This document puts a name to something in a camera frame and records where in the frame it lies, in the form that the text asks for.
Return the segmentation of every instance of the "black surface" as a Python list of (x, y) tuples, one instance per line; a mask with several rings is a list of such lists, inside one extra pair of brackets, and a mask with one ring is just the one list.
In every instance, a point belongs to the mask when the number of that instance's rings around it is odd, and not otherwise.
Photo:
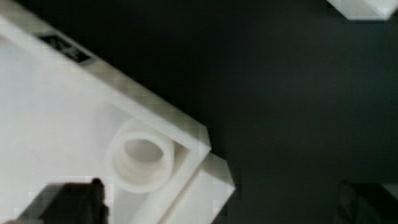
[(332, 223), (337, 183), (398, 182), (398, 23), (323, 0), (19, 0), (207, 125), (239, 186), (216, 223)]
[(47, 184), (19, 217), (21, 223), (106, 224), (104, 188), (92, 183)]

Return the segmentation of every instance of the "circular hole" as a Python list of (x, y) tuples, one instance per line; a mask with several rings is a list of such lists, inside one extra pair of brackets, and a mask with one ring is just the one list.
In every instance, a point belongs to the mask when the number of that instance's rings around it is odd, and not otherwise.
[(156, 162), (163, 157), (163, 151), (147, 140), (129, 140), (124, 145), (126, 154), (138, 162)]

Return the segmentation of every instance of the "black label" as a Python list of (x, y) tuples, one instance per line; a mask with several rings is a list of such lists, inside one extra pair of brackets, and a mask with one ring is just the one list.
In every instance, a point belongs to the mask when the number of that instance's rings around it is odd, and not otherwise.
[(92, 61), (90, 55), (56, 34), (39, 35), (37, 37), (78, 64), (87, 64)]

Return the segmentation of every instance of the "white surface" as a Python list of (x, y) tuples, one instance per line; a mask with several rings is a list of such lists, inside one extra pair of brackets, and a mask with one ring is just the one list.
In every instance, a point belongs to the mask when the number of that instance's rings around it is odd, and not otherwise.
[(398, 8), (398, 0), (328, 0), (350, 20), (387, 20)]
[[(99, 177), (110, 223), (154, 224), (209, 152), (206, 127), (99, 59), (81, 68), (63, 58), (28, 34), (56, 31), (5, 0), (0, 15), (24, 30), (0, 17), (0, 223), (49, 182)], [(172, 175), (151, 194), (126, 192), (104, 171), (106, 148), (131, 118), (175, 147)]]
[(111, 139), (106, 168), (122, 189), (147, 193), (163, 186), (174, 167), (174, 142), (136, 119), (126, 121)]
[(225, 160), (207, 155), (159, 224), (211, 223), (234, 191)]
[[(104, 151), (129, 115), (26, 51), (0, 39), (0, 223), (49, 182), (99, 177), (106, 204), (126, 193), (104, 173)], [(127, 195), (131, 203), (143, 195)]]

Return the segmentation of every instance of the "black object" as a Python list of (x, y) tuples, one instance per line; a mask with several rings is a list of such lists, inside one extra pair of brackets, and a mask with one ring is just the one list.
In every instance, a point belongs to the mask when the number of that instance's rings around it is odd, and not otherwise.
[(88, 64), (92, 61), (90, 55), (78, 49), (74, 44), (60, 37), (56, 33), (37, 35), (37, 37), (78, 64)]
[(104, 187), (88, 184), (49, 184), (17, 217), (17, 224), (106, 224)]
[(334, 224), (398, 224), (398, 200), (380, 184), (341, 182)]

